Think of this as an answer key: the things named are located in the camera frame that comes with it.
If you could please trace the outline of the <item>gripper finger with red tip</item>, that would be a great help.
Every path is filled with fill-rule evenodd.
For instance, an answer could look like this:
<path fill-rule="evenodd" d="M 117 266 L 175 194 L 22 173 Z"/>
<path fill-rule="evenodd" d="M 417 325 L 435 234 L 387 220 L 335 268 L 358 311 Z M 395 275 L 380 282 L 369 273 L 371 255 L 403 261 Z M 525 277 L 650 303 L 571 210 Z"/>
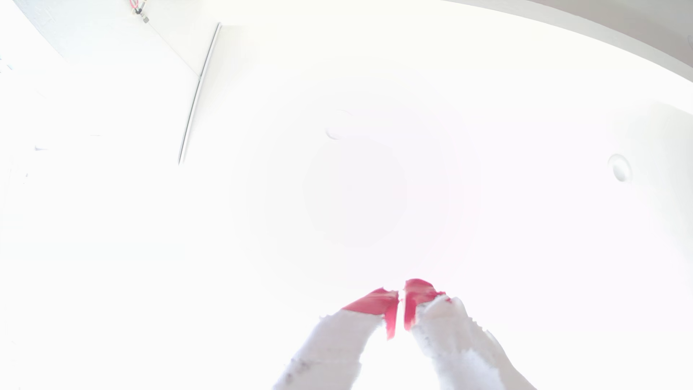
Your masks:
<path fill-rule="evenodd" d="M 384 328 L 394 338 L 397 290 L 378 288 L 321 318 L 292 356 L 274 389 L 351 389 L 370 338 Z"/>
<path fill-rule="evenodd" d="M 459 298 L 423 279 L 407 280 L 404 292 L 404 327 L 431 362 L 440 389 L 535 389 Z"/>

